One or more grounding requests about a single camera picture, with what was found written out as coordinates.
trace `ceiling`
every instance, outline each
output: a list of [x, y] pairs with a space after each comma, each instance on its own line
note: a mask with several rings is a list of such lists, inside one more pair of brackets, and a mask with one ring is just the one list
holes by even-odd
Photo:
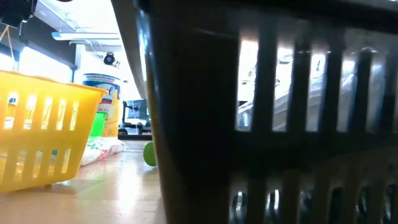
[[[39, 0], [35, 16], [59, 32], [119, 33], [111, 0], [80, 0], [60, 2]], [[121, 40], [78, 42], [87, 51], [120, 51]]]

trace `wooden floor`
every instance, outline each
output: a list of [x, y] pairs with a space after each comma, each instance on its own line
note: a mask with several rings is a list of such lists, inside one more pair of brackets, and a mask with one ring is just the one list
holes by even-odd
[[73, 180], [0, 195], [0, 223], [165, 223], [157, 169], [142, 160], [146, 142], [126, 143]]

